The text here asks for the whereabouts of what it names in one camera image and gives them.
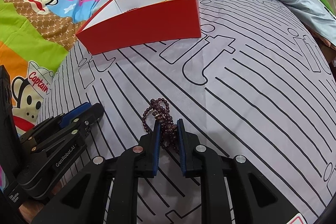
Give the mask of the person's left hand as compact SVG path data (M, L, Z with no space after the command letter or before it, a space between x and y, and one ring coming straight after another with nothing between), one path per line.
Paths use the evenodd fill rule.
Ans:
M62 189L62 187L62 183L59 181L51 190L51 192L46 196L45 200L35 200L29 197L19 207L19 212L21 213L23 219L27 223L31 223L36 215L45 207L45 204L47 204L50 199Z

